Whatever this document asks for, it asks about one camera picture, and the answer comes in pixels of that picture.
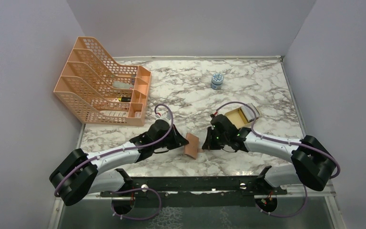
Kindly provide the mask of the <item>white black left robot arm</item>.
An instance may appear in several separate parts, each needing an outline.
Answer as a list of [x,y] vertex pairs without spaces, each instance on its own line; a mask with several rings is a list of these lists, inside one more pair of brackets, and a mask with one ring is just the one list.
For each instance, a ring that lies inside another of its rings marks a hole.
[[169,151],[188,144],[175,125],[156,120],[146,132],[121,146],[94,153],[85,153],[80,148],[73,150],[51,173],[49,181],[55,188],[54,195],[66,206],[78,203],[90,193],[106,190],[125,196],[131,184],[112,169],[143,161],[157,154],[158,149]]

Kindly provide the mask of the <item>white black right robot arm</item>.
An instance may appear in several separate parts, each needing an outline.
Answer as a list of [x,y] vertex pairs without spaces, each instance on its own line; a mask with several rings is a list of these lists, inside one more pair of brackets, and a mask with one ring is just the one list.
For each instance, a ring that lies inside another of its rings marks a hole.
[[256,181],[256,189],[268,194],[281,185],[303,184],[322,191],[334,175],[338,163],[313,136],[285,139],[256,133],[252,127],[237,128],[225,115],[212,115],[204,150],[229,146],[235,152],[256,152],[288,161],[279,167],[266,167]]

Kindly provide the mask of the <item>tan leather card holder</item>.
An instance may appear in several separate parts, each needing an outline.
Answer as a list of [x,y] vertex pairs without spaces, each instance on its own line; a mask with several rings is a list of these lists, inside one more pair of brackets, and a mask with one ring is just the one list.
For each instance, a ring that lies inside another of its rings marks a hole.
[[197,159],[199,153],[200,139],[191,133],[187,133],[185,138],[186,140],[188,140],[189,144],[184,146],[184,155],[192,159]]

